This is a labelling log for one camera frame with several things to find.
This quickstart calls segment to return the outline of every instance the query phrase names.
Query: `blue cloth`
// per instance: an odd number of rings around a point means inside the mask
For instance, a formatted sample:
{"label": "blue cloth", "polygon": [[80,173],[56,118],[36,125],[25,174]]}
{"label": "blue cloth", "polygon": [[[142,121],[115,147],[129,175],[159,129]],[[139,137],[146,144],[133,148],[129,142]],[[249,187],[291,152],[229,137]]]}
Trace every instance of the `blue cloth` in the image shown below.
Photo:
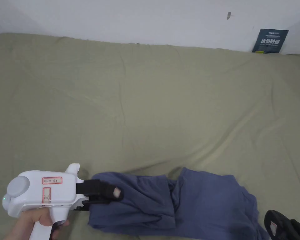
{"label": "blue cloth", "polygon": [[183,168],[177,181],[166,176],[99,173],[124,190],[120,202],[90,206],[89,225],[128,235],[178,236],[204,240],[268,240],[258,224],[256,198],[233,175]]}

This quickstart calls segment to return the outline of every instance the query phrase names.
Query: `black object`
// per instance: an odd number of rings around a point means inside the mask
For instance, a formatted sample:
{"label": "black object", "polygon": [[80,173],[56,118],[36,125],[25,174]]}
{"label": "black object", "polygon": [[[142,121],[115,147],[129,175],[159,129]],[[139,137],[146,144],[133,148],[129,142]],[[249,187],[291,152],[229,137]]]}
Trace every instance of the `black object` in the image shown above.
{"label": "black object", "polygon": [[102,182],[99,179],[86,180],[76,184],[76,194],[83,194],[89,200],[82,201],[83,206],[78,206],[77,211],[89,211],[91,204],[108,204],[112,201],[123,199],[123,190],[115,185]]}
{"label": "black object", "polygon": [[260,29],[253,53],[279,53],[288,30]]}
{"label": "black object", "polygon": [[265,216],[265,227],[272,240],[300,240],[300,223],[283,214],[269,210]]}

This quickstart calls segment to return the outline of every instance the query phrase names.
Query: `round knob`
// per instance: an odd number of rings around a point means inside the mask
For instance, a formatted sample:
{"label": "round knob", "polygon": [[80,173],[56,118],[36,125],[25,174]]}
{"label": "round knob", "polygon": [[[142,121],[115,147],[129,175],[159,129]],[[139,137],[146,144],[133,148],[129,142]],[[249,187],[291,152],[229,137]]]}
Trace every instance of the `round knob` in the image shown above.
{"label": "round knob", "polygon": [[2,206],[6,211],[8,211],[10,200],[11,200],[11,197],[7,193],[2,198]]}
{"label": "round knob", "polygon": [[7,187],[7,193],[12,198],[19,197],[21,194],[25,193],[30,186],[30,181],[25,176],[18,176],[12,179]]}

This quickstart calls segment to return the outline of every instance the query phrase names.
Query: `white wall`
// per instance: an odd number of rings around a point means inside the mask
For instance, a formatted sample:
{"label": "white wall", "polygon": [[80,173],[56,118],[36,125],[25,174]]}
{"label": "white wall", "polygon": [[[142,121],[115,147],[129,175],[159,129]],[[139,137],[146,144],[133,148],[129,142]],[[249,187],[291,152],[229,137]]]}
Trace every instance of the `white wall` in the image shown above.
{"label": "white wall", "polygon": [[260,28],[289,30],[282,53],[300,53],[300,0],[0,0],[0,33],[249,52]]}

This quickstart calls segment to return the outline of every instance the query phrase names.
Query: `gripper handle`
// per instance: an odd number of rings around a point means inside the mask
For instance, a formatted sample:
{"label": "gripper handle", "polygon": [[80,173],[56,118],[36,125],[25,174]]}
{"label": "gripper handle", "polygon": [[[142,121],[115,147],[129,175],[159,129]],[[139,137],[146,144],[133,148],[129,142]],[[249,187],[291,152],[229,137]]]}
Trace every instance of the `gripper handle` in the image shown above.
{"label": "gripper handle", "polygon": [[[62,224],[67,220],[70,206],[53,206],[50,207],[49,210],[52,222]],[[47,227],[41,225],[40,222],[36,222],[29,240],[49,240],[52,227],[52,225]]]}

